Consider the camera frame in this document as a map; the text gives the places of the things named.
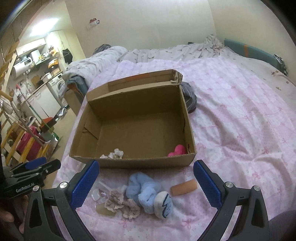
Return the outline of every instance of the finger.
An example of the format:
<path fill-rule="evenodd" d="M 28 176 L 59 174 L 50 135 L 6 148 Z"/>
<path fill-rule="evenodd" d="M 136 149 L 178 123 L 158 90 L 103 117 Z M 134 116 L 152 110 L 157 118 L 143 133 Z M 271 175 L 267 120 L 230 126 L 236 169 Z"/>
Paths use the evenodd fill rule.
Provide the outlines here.
<path fill-rule="evenodd" d="M 3 210 L 2 208 L 0 208 L 0 220 L 4 221 L 4 222 L 13 222 L 15 219 L 13 217 L 13 215 L 10 212 L 7 212 L 5 210 Z"/>
<path fill-rule="evenodd" d="M 22 224 L 19 226 L 19 231 L 21 234 L 24 234 L 24 229 L 25 229 L 25 217 L 24 217 L 24 220 L 22 221 Z"/>
<path fill-rule="evenodd" d="M 27 213 L 28 204 L 29 204 L 29 198 L 27 195 L 25 195 L 22 197 L 22 210 L 24 214 Z"/>

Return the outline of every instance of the blue textured pad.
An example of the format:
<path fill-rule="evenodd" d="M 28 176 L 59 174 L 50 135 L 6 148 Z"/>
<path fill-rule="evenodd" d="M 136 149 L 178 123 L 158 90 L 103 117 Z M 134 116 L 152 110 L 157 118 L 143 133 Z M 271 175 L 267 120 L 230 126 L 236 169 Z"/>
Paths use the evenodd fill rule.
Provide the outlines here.
<path fill-rule="evenodd" d="M 33 170 L 33 169 L 37 168 L 38 166 L 41 166 L 45 163 L 46 163 L 46 158 L 43 156 L 43 157 L 40 157 L 35 160 L 31 160 L 31 161 L 27 162 L 25 164 L 25 168 L 27 170 Z"/>
<path fill-rule="evenodd" d="M 86 199 L 91 187 L 93 186 L 99 174 L 99 163 L 93 161 L 83 177 L 78 181 L 77 185 L 71 193 L 70 206 L 73 209 L 81 207 Z"/>
<path fill-rule="evenodd" d="M 221 192 L 198 161 L 193 164 L 193 173 L 210 205 L 220 209 L 222 207 Z"/>

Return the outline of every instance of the ceiling light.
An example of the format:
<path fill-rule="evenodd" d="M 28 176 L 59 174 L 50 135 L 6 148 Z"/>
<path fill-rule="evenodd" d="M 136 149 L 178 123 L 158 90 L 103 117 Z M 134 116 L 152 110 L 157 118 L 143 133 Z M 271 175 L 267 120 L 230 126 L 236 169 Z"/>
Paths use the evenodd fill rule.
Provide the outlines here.
<path fill-rule="evenodd" d="M 52 29 L 52 27 L 57 23 L 57 21 L 57 18 L 50 18 L 39 22 L 33 27 L 31 36 L 46 34 Z"/>

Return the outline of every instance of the pink bedsheet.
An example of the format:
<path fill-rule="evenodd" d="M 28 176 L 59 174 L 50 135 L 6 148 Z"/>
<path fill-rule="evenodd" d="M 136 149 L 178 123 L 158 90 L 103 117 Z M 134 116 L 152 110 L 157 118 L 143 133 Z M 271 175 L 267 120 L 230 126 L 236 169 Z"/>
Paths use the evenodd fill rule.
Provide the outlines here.
<path fill-rule="evenodd" d="M 252 72 L 222 57 L 188 62 L 154 60 L 134 64 L 123 61 L 99 74 L 90 89 L 115 79 L 163 69 L 181 72 L 183 81 L 190 83 L 198 97 L 197 109 L 189 115 L 197 149 L 195 160 L 203 159 L 223 181 L 231 181 L 237 187 L 260 186 L 269 219 L 294 208 L 296 115 Z M 84 100 L 54 187 L 69 181 L 83 167 L 68 154 L 85 103 Z M 117 188 L 127 184 L 133 172 L 101 169 L 100 177 L 108 186 Z M 182 169 L 144 172 L 161 182 L 167 191 L 173 185 L 194 178 L 192 164 Z M 101 216 L 96 213 L 90 194 L 77 212 L 96 240 L 197 240 L 216 209 L 209 205 L 200 188 L 172 200 L 174 214 L 166 221 L 143 210 L 131 221 Z M 56 216 L 65 237 L 70 240 L 60 216 Z"/>

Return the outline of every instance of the orange tape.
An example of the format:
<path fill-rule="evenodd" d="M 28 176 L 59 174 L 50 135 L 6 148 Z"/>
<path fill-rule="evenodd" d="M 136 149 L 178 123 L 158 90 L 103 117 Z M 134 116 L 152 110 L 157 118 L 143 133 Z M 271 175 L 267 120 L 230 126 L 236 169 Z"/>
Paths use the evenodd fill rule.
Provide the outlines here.
<path fill-rule="evenodd" d="M 244 45 L 244 56 L 247 57 L 247 58 L 249 57 L 249 51 L 248 51 L 248 45 L 247 44 Z"/>

